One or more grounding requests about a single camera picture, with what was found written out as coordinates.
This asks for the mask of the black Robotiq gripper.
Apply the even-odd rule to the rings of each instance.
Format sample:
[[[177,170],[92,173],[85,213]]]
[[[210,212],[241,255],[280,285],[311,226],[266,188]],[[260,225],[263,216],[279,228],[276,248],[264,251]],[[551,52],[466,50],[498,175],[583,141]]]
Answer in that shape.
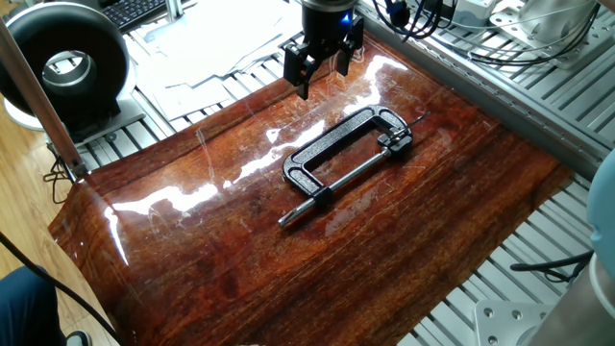
[[[355,51],[363,45],[364,19],[354,18],[356,1],[303,1],[304,43],[284,48],[283,77],[308,99],[309,80],[320,63],[309,56],[327,57],[338,49],[336,70],[346,76]]]

